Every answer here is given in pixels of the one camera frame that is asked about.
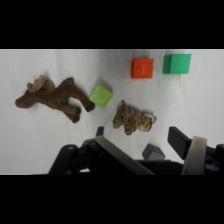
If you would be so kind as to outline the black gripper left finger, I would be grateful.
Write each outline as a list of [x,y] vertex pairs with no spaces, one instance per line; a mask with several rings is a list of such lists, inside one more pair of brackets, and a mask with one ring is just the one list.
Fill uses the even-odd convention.
[[102,170],[122,175],[153,175],[152,171],[105,138],[103,126],[97,128],[94,143],[96,163]]

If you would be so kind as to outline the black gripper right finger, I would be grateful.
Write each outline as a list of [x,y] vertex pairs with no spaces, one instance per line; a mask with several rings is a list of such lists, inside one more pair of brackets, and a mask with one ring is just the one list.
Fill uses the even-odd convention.
[[170,127],[167,141],[184,161],[182,175],[203,175],[205,172],[207,140],[187,137],[176,127]]

